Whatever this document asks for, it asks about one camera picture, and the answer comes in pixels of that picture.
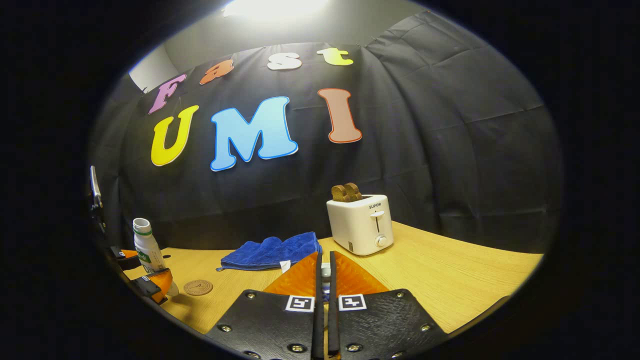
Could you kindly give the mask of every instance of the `plastic bottle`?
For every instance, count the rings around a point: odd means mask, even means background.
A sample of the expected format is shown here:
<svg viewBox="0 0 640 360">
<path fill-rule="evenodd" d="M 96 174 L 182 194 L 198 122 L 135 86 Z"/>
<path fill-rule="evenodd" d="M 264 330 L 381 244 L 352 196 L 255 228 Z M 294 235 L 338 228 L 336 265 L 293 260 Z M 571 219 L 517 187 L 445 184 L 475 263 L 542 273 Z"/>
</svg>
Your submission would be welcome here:
<svg viewBox="0 0 640 360">
<path fill-rule="evenodd" d="M 151 223 L 147 219 L 135 218 L 133 219 L 133 232 L 133 244 L 147 274 L 166 268 L 162 252 L 160 252 L 156 238 L 152 233 Z M 172 282 L 167 295 L 175 296 L 179 293 L 178 286 Z"/>
</svg>

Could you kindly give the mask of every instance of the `toaster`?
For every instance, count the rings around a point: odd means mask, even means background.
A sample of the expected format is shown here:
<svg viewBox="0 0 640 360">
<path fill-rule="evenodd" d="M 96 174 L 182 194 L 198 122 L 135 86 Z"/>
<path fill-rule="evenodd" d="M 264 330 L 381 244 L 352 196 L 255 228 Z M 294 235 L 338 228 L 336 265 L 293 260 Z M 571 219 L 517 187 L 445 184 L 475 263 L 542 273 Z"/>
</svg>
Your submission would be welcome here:
<svg viewBox="0 0 640 360">
<path fill-rule="evenodd" d="M 362 200 L 326 202 L 335 242 L 356 255 L 369 255 L 391 246 L 389 201 L 385 195 L 362 195 Z"/>
</svg>

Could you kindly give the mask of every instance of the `blue letter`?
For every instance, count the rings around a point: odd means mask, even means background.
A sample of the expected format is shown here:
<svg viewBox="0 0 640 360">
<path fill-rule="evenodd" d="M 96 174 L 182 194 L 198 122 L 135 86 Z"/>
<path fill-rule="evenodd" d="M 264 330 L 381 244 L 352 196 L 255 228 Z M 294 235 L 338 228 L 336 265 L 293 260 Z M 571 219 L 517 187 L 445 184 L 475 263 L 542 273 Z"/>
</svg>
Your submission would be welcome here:
<svg viewBox="0 0 640 360">
<path fill-rule="evenodd" d="M 263 100 L 251 122 L 247 122 L 236 108 L 225 109 L 213 115 L 211 122 L 216 124 L 216 157 L 211 162 L 211 170 L 225 170 L 236 164 L 236 157 L 231 155 L 229 143 L 234 144 L 244 162 L 249 162 L 260 134 L 260 159 L 279 158 L 298 151 L 298 144 L 291 140 L 287 129 L 284 108 L 288 103 L 289 98 L 286 96 Z"/>
</svg>

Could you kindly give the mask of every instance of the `orange letter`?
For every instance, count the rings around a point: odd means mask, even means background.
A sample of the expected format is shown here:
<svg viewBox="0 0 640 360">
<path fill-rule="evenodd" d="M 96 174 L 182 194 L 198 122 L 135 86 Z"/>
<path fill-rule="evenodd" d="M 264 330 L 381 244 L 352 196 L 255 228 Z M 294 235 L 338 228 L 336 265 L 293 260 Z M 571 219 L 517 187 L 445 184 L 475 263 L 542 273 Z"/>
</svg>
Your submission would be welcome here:
<svg viewBox="0 0 640 360">
<path fill-rule="evenodd" d="M 326 88 L 318 90 L 329 108 L 331 116 L 331 133 L 329 140 L 335 143 L 356 142 L 362 139 L 362 132 L 356 129 L 356 125 L 351 117 L 348 100 L 351 93 L 343 89 Z"/>
<path fill-rule="evenodd" d="M 234 69 L 233 63 L 234 61 L 229 59 L 213 65 L 209 70 L 207 70 L 206 75 L 200 80 L 200 84 L 204 85 L 215 78 L 227 75 Z"/>
</svg>

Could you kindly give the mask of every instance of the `bottle label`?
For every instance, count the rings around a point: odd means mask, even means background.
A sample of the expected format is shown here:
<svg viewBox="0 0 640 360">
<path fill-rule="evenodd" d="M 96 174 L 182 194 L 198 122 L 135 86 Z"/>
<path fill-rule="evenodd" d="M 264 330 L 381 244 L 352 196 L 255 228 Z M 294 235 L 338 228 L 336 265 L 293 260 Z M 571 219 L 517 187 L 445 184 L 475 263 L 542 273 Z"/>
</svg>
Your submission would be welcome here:
<svg viewBox="0 0 640 360">
<path fill-rule="evenodd" d="M 151 259 L 149 258 L 149 255 L 145 254 L 144 252 L 142 252 L 140 250 L 138 250 L 138 257 L 140 258 L 141 261 L 144 261 L 146 263 L 150 263 L 151 264 Z"/>
</svg>

